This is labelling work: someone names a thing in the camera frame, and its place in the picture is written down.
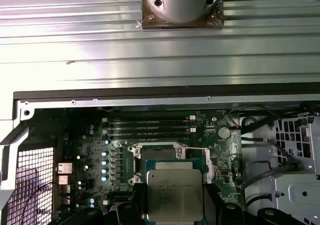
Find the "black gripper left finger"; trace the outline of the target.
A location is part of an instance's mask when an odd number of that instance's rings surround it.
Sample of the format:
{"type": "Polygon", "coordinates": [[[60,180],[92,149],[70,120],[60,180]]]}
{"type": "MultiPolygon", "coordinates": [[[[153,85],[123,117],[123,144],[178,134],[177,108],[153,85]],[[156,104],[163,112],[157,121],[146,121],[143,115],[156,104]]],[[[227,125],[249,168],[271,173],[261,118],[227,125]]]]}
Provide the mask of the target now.
{"type": "Polygon", "coordinates": [[[64,221],[61,225],[144,225],[143,214],[147,208],[147,185],[136,183],[128,202],[115,203],[106,214],[98,208],[84,208],[64,221]]]}

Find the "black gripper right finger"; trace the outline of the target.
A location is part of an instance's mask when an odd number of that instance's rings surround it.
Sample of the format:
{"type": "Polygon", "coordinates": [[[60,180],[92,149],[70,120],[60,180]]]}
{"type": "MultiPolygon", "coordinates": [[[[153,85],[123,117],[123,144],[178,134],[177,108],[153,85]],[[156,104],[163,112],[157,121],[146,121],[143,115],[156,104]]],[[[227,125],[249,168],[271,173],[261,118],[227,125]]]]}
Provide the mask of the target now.
{"type": "Polygon", "coordinates": [[[253,215],[235,203],[225,202],[214,184],[203,186],[203,212],[208,225],[284,224],[284,214],[274,208],[262,208],[253,215]]]}

